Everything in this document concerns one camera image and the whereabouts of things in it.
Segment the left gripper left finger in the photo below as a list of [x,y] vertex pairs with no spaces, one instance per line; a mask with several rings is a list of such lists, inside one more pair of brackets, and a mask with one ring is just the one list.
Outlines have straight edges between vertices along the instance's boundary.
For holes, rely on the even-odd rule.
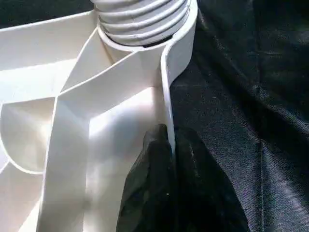
[[145,133],[142,150],[127,174],[116,231],[174,231],[174,183],[167,127],[157,124]]

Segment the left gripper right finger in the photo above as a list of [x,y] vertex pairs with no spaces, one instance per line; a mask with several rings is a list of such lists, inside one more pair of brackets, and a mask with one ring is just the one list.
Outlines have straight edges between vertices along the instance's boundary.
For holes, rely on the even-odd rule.
[[177,128],[176,172],[183,232],[248,232],[235,189],[197,132]]

